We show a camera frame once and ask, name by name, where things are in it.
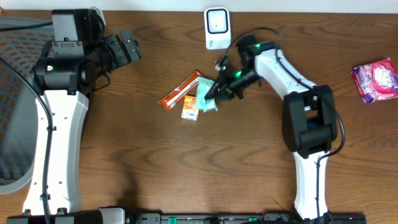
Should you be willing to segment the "teal snack packet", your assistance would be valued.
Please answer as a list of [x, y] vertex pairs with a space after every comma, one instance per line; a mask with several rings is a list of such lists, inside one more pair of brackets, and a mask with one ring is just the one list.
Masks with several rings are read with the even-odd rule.
[[210, 91], [213, 84], [214, 84], [213, 80], [203, 77], [198, 77], [196, 100], [193, 106], [195, 109], [202, 110], [204, 113], [211, 110], [215, 111], [218, 110], [214, 99], [210, 100], [205, 99], [206, 94]]

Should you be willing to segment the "small orange snack box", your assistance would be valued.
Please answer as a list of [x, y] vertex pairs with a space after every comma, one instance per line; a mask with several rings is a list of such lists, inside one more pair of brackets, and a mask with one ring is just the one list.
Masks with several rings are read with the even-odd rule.
[[191, 121], [196, 121], [198, 119], [199, 111], [195, 108], [195, 103], [195, 96], [186, 95], [184, 97], [181, 118]]

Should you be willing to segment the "orange chocolate wafer bar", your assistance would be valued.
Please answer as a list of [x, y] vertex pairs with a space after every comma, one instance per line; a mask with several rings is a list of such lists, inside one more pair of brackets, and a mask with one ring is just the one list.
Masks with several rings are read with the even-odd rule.
[[199, 77], [204, 78], [204, 75], [199, 70], [194, 70], [182, 84], [161, 98], [158, 104], [162, 105], [167, 111], [170, 111], [192, 88], [198, 85]]

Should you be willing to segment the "purple snack packet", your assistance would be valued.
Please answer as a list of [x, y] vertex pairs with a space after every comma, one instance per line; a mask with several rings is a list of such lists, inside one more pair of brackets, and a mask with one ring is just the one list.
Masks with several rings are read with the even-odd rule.
[[390, 58], [355, 67], [351, 74], [365, 103], [397, 98], [397, 70]]

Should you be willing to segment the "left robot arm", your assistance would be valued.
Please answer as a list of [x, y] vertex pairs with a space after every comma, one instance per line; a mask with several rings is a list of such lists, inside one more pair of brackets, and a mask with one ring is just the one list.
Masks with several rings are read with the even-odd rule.
[[37, 107], [37, 141], [23, 213], [8, 223], [133, 223], [122, 207], [84, 210], [79, 186], [81, 136], [96, 80], [141, 58], [127, 29], [105, 35], [97, 7], [52, 11], [55, 37], [42, 48], [28, 89]]

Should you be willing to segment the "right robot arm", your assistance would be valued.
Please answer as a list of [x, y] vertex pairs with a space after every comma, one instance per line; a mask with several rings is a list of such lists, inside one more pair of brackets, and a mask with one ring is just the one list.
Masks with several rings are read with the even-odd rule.
[[337, 137], [333, 92], [307, 80], [272, 42], [253, 35], [237, 43], [242, 68], [233, 70], [228, 59], [216, 64], [219, 73], [206, 100], [243, 98], [243, 90], [264, 79], [283, 101], [282, 135], [292, 152], [296, 171], [294, 209], [301, 223], [330, 223], [325, 200], [326, 155]]

